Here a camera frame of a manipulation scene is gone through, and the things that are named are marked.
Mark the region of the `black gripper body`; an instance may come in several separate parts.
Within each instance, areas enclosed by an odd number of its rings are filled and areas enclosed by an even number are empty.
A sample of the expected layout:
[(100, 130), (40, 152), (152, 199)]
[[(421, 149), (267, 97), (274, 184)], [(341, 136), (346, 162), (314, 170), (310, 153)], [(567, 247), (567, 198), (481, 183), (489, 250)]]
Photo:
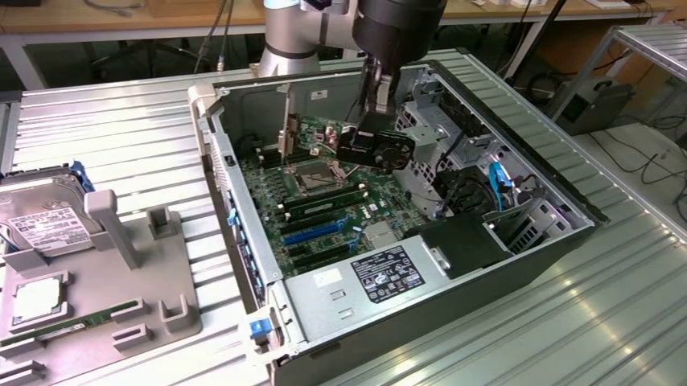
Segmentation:
[(353, 37), (382, 74), (393, 75), (427, 54), (445, 9), (441, 0), (358, 2)]

